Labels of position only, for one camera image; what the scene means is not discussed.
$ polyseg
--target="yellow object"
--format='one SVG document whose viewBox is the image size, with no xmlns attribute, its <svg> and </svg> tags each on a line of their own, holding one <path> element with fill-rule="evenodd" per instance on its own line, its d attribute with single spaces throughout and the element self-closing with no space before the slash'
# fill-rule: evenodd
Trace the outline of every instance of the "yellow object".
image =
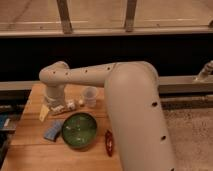
<svg viewBox="0 0 213 171">
<path fill-rule="evenodd" d="M 46 118 L 46 116 L 49 113 L 49 111 L 50 111 L 50 109 L 46 105 L 42 105 L 41 111 L 40 111 L 40 115 L 39 115 L 39 120 L 41 122 L 44 121 L 44 119 Z"/>
</svg>

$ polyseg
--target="green bowl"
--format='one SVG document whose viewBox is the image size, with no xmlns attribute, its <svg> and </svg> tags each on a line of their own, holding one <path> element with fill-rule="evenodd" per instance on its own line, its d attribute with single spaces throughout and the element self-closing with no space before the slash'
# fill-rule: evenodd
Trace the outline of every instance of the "green bowl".
<svg viewBox="0 0 213 171">
<path fill-rule="evenodd" d="M 74 149 L 87 147 L 97 133 L 97 123 L 88 113 L 75 113 L 64 121 L 62 137 Z"/>
</svg>

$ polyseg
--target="small cup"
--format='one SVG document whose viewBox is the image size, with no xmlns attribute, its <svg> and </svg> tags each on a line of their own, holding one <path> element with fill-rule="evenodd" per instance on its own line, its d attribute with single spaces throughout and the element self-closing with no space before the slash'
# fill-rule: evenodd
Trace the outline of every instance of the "small cup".
<svg viewBox="0 0 213 171">
<path fill-rule="evenodd" d="M 95 107 L 96 106 L 96 97 L 98 94 L 98 89 L 96 87 L 86 87 L 82 92 L 82 97 L 84 103 L 87 107 Z"/>
</svg>

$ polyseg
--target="black wall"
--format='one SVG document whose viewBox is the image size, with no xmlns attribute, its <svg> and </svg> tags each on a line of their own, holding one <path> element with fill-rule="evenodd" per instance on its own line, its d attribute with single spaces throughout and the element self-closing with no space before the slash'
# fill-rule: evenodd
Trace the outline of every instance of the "black wall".
<svg viewBox="0 0 213 171">
<path fill-rule="evenodd" d="M 213 34 L 0 38 L 0 81 L 37 80 L 41 68 L 145 60 L 159 75 L 195 75 L 213 59 Z"/>
</svg>

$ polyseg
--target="red object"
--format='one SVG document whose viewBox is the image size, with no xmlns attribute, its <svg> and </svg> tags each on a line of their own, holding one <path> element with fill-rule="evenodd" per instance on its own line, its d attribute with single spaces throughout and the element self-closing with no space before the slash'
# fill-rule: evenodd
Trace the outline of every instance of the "red object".
<svg viewBox="0 0 213 171">
<path fill-rule="evenodd" d="M 112 133 L 109 130 L 107 130 L 107 132 L 105 133 L 105 146 L 108 156 L 112 157 L 114 149 L 114 141 Z"/>
</svg>

